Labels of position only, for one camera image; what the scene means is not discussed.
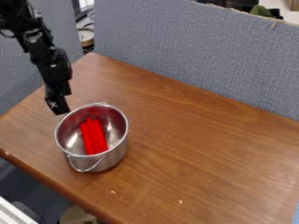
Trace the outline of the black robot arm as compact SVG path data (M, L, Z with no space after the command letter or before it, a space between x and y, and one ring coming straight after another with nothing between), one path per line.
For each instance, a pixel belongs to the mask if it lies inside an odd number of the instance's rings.
M41 13L28 0L0 0L0 35L16 39L29 54L44 82L44 100L55 115L71 112L65 97L71 95L72 68L67 52L53 43Z

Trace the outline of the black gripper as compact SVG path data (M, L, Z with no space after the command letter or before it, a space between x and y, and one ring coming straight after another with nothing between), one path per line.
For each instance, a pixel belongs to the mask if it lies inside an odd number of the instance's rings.
M16 37L47 84L44 100L52 113L56 116L69 113L65 97L71 95L71 63L65 51L53 44L51 30L37 20L23 25Z

